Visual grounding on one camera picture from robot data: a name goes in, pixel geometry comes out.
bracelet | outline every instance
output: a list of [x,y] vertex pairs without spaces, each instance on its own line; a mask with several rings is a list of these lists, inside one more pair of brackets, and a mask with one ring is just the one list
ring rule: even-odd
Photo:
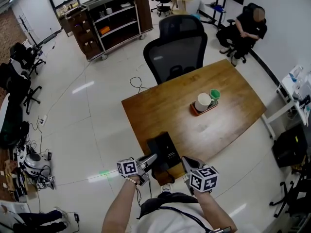
[[133,180],[133,179],[131,179],[131,178],[129,178],[129,177],[125,177],[125,178],[126,178],[127,180],[133,182],[135,185],[138,185],[137,182],[136,182],[135,180]]

wooden table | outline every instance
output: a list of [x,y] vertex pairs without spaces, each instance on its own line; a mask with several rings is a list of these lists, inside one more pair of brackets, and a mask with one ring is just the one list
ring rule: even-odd
[[187,1],[191,1],[191,0],[180,0],[180,1],[182,1],[182,4],[183,4],[184,8],[180,8],[179,10],[175,10],[174,7],[177,4],[177,1],[178,0],[173,0],[173,5],[172,5],[172,8],[171,8],[172,13],[174,15],[188,15],[188,12],[186,10],[186,2]]
[[[190,104],[200,93],[221,92],[219,105],[195,116]],[[241,134],[266,108],[242,75],[227,60],[221,60],[122,101],[144,154],[146,141],[168,132],[179,156],[207,161]],[[175,178],[184,174],[182,164],[169,169]],[[171,179],[155,174],[160,185]]]

tray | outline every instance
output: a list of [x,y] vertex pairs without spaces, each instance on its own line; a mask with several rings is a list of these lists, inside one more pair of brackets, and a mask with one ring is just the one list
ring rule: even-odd
[[213,103],[211,103],[211,104],[208,106],[208,108],[207,108],[205,111],[202,111],[202,112],[201,112],[201,111],[198,111],[198,110],[195,108],[194,103],[195,103],[195,101],[192,102],[192,103],[190,104],[190,107],[192,108],[192,110],[194,111],[194,113],[195,113],[197,116],[199,116],[199,115],[205,113],[206,111],[209,111],[209,110],[215,108],[215,107],[218,105],[218,101],[214,101]]

person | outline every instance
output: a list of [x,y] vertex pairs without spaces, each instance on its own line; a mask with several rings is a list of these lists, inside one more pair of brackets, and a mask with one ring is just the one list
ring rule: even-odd
[[[67,228],[66,214],[59,208],[49,213],[18,213],[10,212],[5,205],[0,206],[0,232],[1,233],[57,233]],[[42,226],[63,218],[64,221]]]
[[230,50],[228,39],[235,42],[237,51],[232,57],[231,63],[236,67],[238,60],[249,52],[256,41],[263,39],[266,32],[265,10],[262,7],[255,8],[252,13],[243,12],[235,20],[235,25],[217,32],[219,43],[224,47],[220,53]]
[[[129,178],[139,183],[138,176]],[[122,189],[108,209],[102,233],[125,232],[135,190],[136,184],[131,180],[125,180]],[[227,232],[233,233],[237,230],[233,220],[209,192],[201,193],[194,190],[196,196],[194,198],[183,193],[172,193],[172,191],[170,184],[164,185],[157,198],[148,199],[141,205],[139,221],[132,227],[133,233],[209,232],[212,228],[228,227],[231,227],[231,231]]]

dark jeans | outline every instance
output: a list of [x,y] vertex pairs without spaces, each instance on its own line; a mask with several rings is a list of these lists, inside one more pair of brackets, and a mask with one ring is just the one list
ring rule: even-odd
[[20,213],[18,215],[24,220],[26,225],[19,223],[14,224],[13,229],[15,233],[57,233],[66,228],[66,225],[63,222],[41,226],[42,224],[62,218],[63,215],[57,210],[49,213]]
[[157,199],[148,199],[141,205],[139,218],[155,211],[166,203],[198,203],[198,200],[181,192],[162,192]]
[[220,45],[225,48],[230,47],[228,39],[232,40],[237,49],[236,53],[234,54],[236,59],[240,59],[242,56],[248,54],[251,46],[256,42],[256,40],[250,37],[242,38],[236,25],[231,25],[222,30],[219,30],[216,34],[216,37],[218,38]]

